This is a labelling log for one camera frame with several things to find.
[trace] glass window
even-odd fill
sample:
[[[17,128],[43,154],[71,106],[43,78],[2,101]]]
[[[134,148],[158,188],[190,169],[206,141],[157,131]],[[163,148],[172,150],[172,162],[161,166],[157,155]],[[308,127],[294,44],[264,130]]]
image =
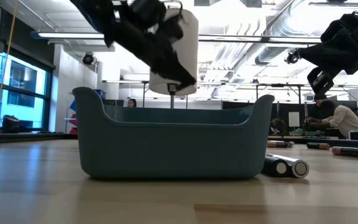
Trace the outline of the glass window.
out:
[[[27,128],[42,128],[44,99],[27,96],[14,91],[3,90],[0,101],[0,117],[11,115]]]
[[[8,56],[6,53],[0,54],[0,83],[3,77],[4,85],[20,88],[38,94],[45,94],[47,72],[35,67],[23,60]]]

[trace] wooden table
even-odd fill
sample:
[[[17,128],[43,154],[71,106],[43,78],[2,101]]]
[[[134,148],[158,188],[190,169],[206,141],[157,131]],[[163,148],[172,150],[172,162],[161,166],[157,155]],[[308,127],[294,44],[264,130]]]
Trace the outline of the wooden table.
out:
[[[98,182],[81,170],[77,141],[0,145],[0,223],[358,223],[358,159],[302,145],[268,152],[306,160],[309,176]]]

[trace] security camera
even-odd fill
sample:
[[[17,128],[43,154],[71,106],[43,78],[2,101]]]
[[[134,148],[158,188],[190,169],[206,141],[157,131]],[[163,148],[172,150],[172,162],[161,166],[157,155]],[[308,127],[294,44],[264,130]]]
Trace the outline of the security camera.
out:
[[[95,58],[93,57],[93,53],[92,52],[87,52],[85,53],[85,56],[82,58],[82,62],[85,65],[92,65],[96,62]]]

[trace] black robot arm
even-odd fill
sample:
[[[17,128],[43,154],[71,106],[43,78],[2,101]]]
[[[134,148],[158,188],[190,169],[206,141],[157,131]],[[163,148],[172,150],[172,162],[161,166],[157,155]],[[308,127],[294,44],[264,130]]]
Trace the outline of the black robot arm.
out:
[[[117,42],[150,66],[162,78],[178,81],[177,91],[194,85],[196,80],[180,64],[172,44],[183,37],[178,14],[165,19],[167,8],[159,0],[126,1],[70,0],[99,33],[108,47]],[[150,28],[158,26],[156,32]]]
[[[321,35],[321,44],[290,52],[287,63],[303,58],[315,65],[308,81],[316,94],[326,93],[342,70],[348,75],[358,71],[358,15],[345,14],[333,21]]]

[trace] laboratory room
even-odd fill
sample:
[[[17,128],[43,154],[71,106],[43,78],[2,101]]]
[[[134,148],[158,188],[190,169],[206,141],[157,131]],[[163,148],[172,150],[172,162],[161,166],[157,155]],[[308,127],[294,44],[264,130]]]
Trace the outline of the laboratory room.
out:
[[[6,223],[358,223],[358,0],[0,0]]]

